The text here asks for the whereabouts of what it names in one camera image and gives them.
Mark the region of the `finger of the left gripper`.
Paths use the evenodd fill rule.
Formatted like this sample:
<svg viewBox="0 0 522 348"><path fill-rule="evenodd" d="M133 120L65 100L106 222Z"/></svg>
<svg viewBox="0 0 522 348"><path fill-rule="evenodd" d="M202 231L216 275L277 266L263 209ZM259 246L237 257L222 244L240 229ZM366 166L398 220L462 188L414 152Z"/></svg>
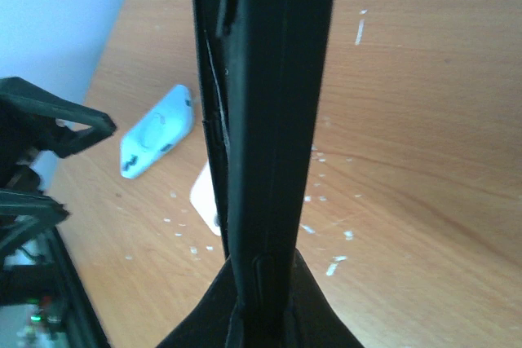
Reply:
<svg viewBox="0 0 522 348"><path fill-rule="evenodd" d="M104 112L61 99L21 77L1 80L1 145L12 154L35 148L65 158L116 129Z"/></svg>
<svg viewBox="0 0 522 348"><path fill-rule="evenodd" d="M1 238L1 258L14 253L26 242L52 229L69 215L64 205L38 192L1 190L1 217L14 216Z"/></svg>

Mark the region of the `black phone case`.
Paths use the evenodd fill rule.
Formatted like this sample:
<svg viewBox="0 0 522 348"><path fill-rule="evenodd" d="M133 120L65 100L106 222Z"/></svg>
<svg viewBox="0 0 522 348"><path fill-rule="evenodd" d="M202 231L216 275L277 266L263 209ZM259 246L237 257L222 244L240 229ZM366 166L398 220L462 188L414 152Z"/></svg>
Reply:
<svg viewBox="0 0 522 348"><path fill-rule="evenodd" d="M220 0L228 69L227 346L281 347L333 0Z"/></svg>

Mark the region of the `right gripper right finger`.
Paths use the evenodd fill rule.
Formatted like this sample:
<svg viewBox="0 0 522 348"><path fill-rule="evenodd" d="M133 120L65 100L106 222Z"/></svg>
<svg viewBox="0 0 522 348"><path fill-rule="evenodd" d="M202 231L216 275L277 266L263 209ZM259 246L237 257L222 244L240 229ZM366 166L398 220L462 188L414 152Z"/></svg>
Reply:
<svg viewBox="0 0 522 348"><path fill-rule="evenodd" d="M363 347L336 315L299 251L294 254L283 326L284 347Z"/></svg>

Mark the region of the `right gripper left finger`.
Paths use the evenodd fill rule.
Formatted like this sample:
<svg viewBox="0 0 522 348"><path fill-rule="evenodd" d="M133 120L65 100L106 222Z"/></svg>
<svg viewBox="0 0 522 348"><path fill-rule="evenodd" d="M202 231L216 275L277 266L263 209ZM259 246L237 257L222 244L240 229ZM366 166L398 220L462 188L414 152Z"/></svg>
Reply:
<svg viewBox="0 0 522 348"><path fill-rule="evenodd" d="M202 299L160 347L243 347L244 309L227 259Z"/></svg>

